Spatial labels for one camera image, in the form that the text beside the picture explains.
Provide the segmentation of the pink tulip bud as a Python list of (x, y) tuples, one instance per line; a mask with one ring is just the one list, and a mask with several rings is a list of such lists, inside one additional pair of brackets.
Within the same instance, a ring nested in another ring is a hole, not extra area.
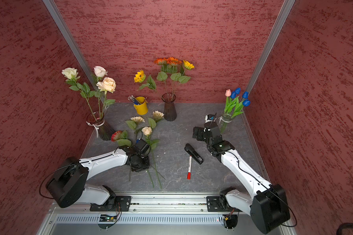
[(226, 96), (226, 105), (225, 105), (224, 113), (226, 113), (229, 108), (230, 98), (231, 98), (231, 90), (230, 89), (226, 90), (225, 96)]

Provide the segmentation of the blue tulip flower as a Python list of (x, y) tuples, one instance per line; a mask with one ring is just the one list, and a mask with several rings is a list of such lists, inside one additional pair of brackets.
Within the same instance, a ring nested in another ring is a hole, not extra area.
[(230, 114), (232, 112), (232, 110), (234, 108), (234, 103), (235, 103), (235, 101), (233, 101), (232, 98), (230, 98), (229, 108), (225, 114)]
[(244, 92), (242, 95), (242, 100), (240, 101), (237, 107), (238, 112), (240, 112), (244, 107), (248, 107), (251, 104), (248, 97), (249, 97), (249, 92)]
[(231, 115), (231, 118), (235, 118), (236, 116), (242, 114), (243, 113), (243, 108), (244, 107), (248, 107), (250, 104), (251, 104), (251, 102), (248, 99), (243, 100), (242, 102), (237, 104), (235, 106), (233, 114)]
[(234, 112), (237, 112), (237, 107), (239, 105), (239, 96), (240, 96), (240, 93), (241, 93), (241, 88), (237, 88), (234, 92), (232, 92), (231, 94), (231, 98), (233, 101), (235, 101), (234, 103)]

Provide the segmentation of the yellow sunflower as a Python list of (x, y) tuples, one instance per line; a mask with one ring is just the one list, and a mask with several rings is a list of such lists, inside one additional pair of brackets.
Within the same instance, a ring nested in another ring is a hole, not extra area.
[(134, 82), (140, 85), (138, 90), (143, 90), (145, 88), (148, 88), (156, 92), (156, 89), (157, 89), (156, 82), (154, 81), (151, 75), (149, 76), (145, 75), (143, 70), (140, 70), (136, 73), (134, 77)]
[(192, 63), (190, 63), (187, 60), (183, 60), (183, 63), (182, 63), (181, 69), (180, 69), (181, 77), (178, 78), (178, 82), (180, 84), (187, 83), (191, 79), (191, 77), (187, 76), (186, 73), (187, 73), (187, 71), (190, 71), (194, 68), (195, 68), (195, 66)]

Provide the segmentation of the orange gerbera flower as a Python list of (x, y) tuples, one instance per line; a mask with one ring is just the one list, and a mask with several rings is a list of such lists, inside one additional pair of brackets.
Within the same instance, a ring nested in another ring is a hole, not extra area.
[(164, 72), (169, 74), (177, 73), (178, 67), (179, 65), (181, 65), (181, 61), (174, 57), (164, 58), (162, 62), (163, 62), (163, 66), (166, 67), (164, 69)]
[(154, 61), (154, 63), (156, 65), (160, 66), (160, 72), (157, 75), (157, 80), (162, 81), (164, 83), (166, 93), (168, 93), (168, 87), (167, 87), (167, 82), (166, 82), (168, 75), (167, 75), (166, 71), (167, 71), (167, 65), (169, 63), (169, 59), (168, 58), (157, 58)]

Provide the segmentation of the pale pink rose flower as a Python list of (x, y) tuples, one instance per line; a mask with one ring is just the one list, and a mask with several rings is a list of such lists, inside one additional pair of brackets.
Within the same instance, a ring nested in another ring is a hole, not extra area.
[(115, 99), (108, 99), (107, 93), (114, 93), (116, 89), (116, 82), (113, 78), (105, 77), (102, 81), (98, 81), (96, 86), (100, 90), (100, 92), (104, 93), (104, 102), (103, 102), (103, 110), (106, 111), (109, 106), (115, 103)]

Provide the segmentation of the white rose flower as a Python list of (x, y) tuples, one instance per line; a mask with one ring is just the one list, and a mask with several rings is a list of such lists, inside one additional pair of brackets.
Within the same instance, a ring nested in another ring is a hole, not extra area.
[(69, 85), (69, 89), (72, 91), (78, 91), (82, 98), (84, 98), (88, 104), (90, 112), (93, 114), (93, 109), (90, 105), (89, 99), (95, 95), (89, 85), (84, 82), (81, 84), (78, 80), (80, 75), (76, 68), (65, 68), (61, 71), (62, 75), (66, 78), (65, 83)]

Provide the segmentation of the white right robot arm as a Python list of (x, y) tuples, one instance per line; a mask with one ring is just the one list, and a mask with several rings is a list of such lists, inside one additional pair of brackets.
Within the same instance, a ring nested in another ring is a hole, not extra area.
[(263, 234), (290, 219), (290, 208), (283, 187), (273, 185), (257, 174), (234, 146), (222, 138), (215, 121), (206, 121), (204, 127), (194, 127), (192, 137), (205, 142), (209, 153), (225, 165), (247, 190), (247, 194), (236, 189), (222, 191), (223, 207), (238, 209), (249, 215)]

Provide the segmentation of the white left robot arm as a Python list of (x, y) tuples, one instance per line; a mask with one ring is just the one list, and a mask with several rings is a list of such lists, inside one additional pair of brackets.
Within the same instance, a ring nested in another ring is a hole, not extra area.
[(109, 169), (128, 165), (131, 171), (149, 169), (148, 154), (151, 146), (143, 139), (134, 146), (119, 146), (114, 151), (86, 159), (67, 158), (57, 169), (46, 189), (59, 207), (66, 208), (73, 204), (90, 204), (91, 211), (122, 210), (115, 192), (108, 186), (93, 186), (87, 181)]

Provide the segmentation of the black stapler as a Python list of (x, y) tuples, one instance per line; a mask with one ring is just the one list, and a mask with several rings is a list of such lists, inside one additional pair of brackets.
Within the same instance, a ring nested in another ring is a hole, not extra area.
[(184, 149), (198, 164), (201, 165), (204, 162), (202, 157), (196, 152), (192, 145), (186, 144)]

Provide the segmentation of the clear glass vase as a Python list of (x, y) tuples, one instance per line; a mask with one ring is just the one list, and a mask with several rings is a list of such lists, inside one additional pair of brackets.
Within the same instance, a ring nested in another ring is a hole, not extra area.
[(221, 134), (223, 134), (226, 131), (227, 126), (232, 121), (233, 121), (233, 117), (231, 116), (231, 114), (226, 114), (225, 112), (221, 113), (221, 116), (219, 117), (219, 122), (218, 122), (218, 126)]

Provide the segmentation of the red gerbera flower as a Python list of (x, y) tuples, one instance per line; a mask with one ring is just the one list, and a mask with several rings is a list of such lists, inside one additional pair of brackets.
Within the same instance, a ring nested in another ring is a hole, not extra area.
[(118, 146), (128, 146), (131, 147), (131, 140), (128, 139), (127, 131), (116, 131), (111, 136), (111, 141), (116, 142)]

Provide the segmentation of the dark ribbed glass vase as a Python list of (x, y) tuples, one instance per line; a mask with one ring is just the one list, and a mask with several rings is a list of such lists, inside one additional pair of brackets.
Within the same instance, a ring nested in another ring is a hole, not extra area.
[(177, 112), (175, 108), (176, 96), (173, 93), (165, 93), (162, 95), (162, 101), (164, 102), (164, 119), (167, 121), (174, 121), (177, 118)]

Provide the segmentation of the red capped white marker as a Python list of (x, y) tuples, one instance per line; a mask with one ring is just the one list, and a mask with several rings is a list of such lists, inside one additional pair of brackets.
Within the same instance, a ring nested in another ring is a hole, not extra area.
[(191, 179), (192, 156), (189, 156), (187, 179)]

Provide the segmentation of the yellow metal pen bucket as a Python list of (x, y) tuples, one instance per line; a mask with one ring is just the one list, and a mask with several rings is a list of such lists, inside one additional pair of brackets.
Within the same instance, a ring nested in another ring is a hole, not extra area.
[(138, 104), (134, 105), (134, 108), (139, 115), (145, 115), (148, 113), (147, 101), (145, 97), (136, 97), (135, 98)]

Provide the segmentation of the red glass vase with ribbon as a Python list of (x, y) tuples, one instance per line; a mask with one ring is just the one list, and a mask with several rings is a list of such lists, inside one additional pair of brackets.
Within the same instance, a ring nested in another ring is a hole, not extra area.
[(111, 137), (115, 133), (115, 130), (107, 121), (105, 121), (104, 116), (100, 116), (99, 112), (89, 114), (86, 123), (89, 126), (94, 127), (97, 138), (100, 138), (103, 141), (111, 141)]

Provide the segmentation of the pens in bucket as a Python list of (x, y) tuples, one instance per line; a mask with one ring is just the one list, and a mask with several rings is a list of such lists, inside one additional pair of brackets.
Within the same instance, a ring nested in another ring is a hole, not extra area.
[(130, 95), (128, 100), (131, 101), (134, 105), (141, 105), (142, 102), (138, 101), (134, 96)]

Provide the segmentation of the aluminium corner profile left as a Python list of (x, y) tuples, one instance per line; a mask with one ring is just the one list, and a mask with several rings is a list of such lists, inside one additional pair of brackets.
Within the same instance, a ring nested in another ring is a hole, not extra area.
[(97, 91), (98, 88), (95, 86), (95, 81), (93, 78), (93, 73), (88, 65), (87, 61), (85, 60), (82, 52), (80, 51), (78, 45), (76, 44), (68, 26), (66, 25), (55, 1), (53, 0), (43, 0), (42, 1), (46, 6), (48, 12), (50, 13), (51, 17), (53, 18), (54, 22), (56, 23), (59, 31), (61, 32), (62, 36), (64, 37), (65, 41), (67, 42), (68, 46), (70, 47), (72, 53), (74, 54), (75, 58), (77, 59), (79, 65), (83, 69), (85, 75), (87, 76), (89, 82), (94, 89)]

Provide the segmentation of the aluminium corner profile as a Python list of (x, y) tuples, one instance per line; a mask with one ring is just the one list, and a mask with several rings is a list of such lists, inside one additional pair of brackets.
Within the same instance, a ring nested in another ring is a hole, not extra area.
[(61, 32), (62, 36), (64, 37), (65, 41), (67, 42), (68, 46), (70, 47), (72, 53), (74, 54), (75, 58), (77, 59), (79, 65), (83, 69), (85, 75), (87, 76), (89, 82), (94, 89), (97, 91), (98, 88), (95, 86), (95, 81), (93, 78), (93, 73), (88, 65), (87, 61), (85, 60), (82, 52), (80, 51), (78, 45), (76, 44), (68, 26), (66, 25), (55, 1), (53, 0), (43, 0), (42, 1), (46, 6), (48, 12), (50, 13), (51, 17), (53, 18), (54, 22), (56, 23), (59, 31)]
[(264, 45), (264, 48), (262, 50), (262, 53), (259, 57), (259, 60), (255, 66), (255, 69), (250, 77), (249, 83), (245, 88), (245, 92), (248, 93), (248, 95), (251, 93), (253, 90), (255, 83), (257, 82), (263, 67), (266, 64), (266, 61), (276, 43), (276, 40), (286, 22), (286, 19), (288, 18), (293, 6), (295, 4), (295, 0), (285, 0), (281, 6), (281, 9), (279, 11), (279, 14), (276, 18), (276, 21), (271, 29), (271, 32), (268, 36), (268, 39)]

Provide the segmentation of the aluminium corner profile right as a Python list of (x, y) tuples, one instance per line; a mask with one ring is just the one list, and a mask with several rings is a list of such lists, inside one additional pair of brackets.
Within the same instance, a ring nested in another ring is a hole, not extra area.
[(276, 40), (286, 22), (286, 19), (288, 18), (293, 6), (295, 4), (295, 0), (285, 0), (281, 6), (281, 9), (279, 11), (279, 14), (276, 18), (276, 21), (271, 29), (271, 32), (268, 36), (268, 39), (264, 45), (264, 48), (262, 50), (262, 53), (259, 57), (259, 60), (255, 66), (255, 69), (250, 77), (249, 83), (245, 88), (245, 92), (248, 93), (248, 95), (251, 93), (253, 90), (255, 83), (257, 82), (263, 67), (266, 64), (266, 61), (276, 43)]

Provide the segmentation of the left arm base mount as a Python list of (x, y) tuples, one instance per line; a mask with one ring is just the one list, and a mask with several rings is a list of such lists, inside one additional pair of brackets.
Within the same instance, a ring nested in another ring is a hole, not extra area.
[(91, 204), (90, 206), (90, 211), (94, 211), (94, 212), (100, 212), (100, 211), (104, 211), (104, 212), (128, 212), (129, 211), (129, 207), (131, 205), (131, 196), (116, 196), (116, 197), (112, 197), (110, 196), (108, 198), (108, 200), (103, 203), (102, 205), (98, 205), (98, 204)]

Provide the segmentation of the aluminium front rail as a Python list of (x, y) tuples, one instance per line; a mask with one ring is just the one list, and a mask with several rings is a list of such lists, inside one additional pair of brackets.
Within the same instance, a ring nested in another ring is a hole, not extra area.
[(176, 193), (176, 192), (145, 192), (145, 193), (117, 193), (117, 196), (130, 196), (131, 201), (125, 203), (123, 209), (113, 211), (98, 211), (102, 214), (203, 214), (209, 213), (207, 197), (217, 196), (219, 193)]

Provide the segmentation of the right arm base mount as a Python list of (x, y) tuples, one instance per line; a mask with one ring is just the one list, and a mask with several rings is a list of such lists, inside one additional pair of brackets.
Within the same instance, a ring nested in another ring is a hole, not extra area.
[(219, 196), (207, 196), (206, 200), (208, 212), (227, 212)]

